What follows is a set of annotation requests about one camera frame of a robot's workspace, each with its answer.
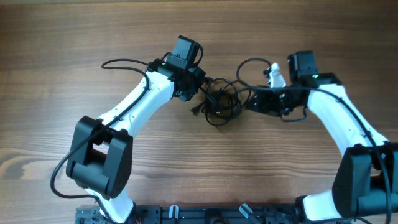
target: wood plank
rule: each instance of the wood plank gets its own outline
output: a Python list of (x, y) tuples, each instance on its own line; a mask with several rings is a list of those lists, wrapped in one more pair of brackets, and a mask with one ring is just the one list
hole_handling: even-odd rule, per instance
[[(398, 15), (389, 1), (184, 1), (0, 6), (0, 223), (71, 223), (91, 200), (64, 200), (49, 178), (68, 152), (76, 122), (120, 102), (139, 74), (100, 69), (112, 58), (150, 62), (178, 35), (205, 49), (210, 77), (234, 80), (249, 57), (279, 62), (314, 50), (353, 103), (398, 141)], [(242, 70), (264, 84), (264, 65)], [(203, 95), (173, 99), (134, 140), (127, 190), (137, 204), (239, 205), (293, 202), (329, 189), (340, 163), (335, 143), (313, 114), (302, 123), (244, 111), (214, 128), (190, 109)], [(79, 194), (65, 169), (57, 187)], [(382, 223), (383, 216), (371, 218)]]

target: wooden floor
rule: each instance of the wooden floor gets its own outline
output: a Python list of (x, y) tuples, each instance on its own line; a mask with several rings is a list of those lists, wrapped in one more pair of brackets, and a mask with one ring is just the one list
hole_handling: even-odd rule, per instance
[[(319, 69), (335, 72), (368, 121), (397, 142), (397, 7), (342, 0), (0, 6), (0, 223), (73, 223), (77, 207), (93, 205), (56, 197), (49, 180), (76, 122), (107, 112), (141, 79), (100, 65), (150, 62), (178, 35), (202, 44), (208, 76), (232, 80), (249, 57), (278, 62), (288, 79), (287, 56), (314, 50)], [(253, 63), (242, 76), (264, 84), (263, 69)], [(341, 157), (313, 114), (290, 124), (244, 111), (218, 129), (190, 112), (202, 99), (173, 99), (135, 138), (127, 189), (138, 205), (293, 202), (331, 187)], [(84, 192), (65, 169), (56, 186)]]

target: brown background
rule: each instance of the brown background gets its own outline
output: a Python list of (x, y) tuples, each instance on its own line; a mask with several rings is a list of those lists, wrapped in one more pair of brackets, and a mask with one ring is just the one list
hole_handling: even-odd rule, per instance
[[(319, 69), (335, 72), (368, 121), (398, 141), (396, 12), (393, 1), (0, 6), (0, 223), (72, 223), (77, 207), (93, 204), (56, 197), (49, 179), (76, 122), (107, 112), (141, 79), (100, 65), (149, 62), (180, 34), (202, 44), (208, 76), (232, 80), (249, 57), (279, 62), (288, 79), (288, 54), (314, 50)], [(261, 84), (263, 69), (253, 63), (242, 76)], [(293, 202), (331, 187), (341, 157), (313, 114), (287, 124), (244, 111), (217, 129), (191, 114), (201, 99), (173, 99), (135, 138), (127, 189), (137, 204)], [(84, 192), (65, 169), (58, 177), (60, 191)]]

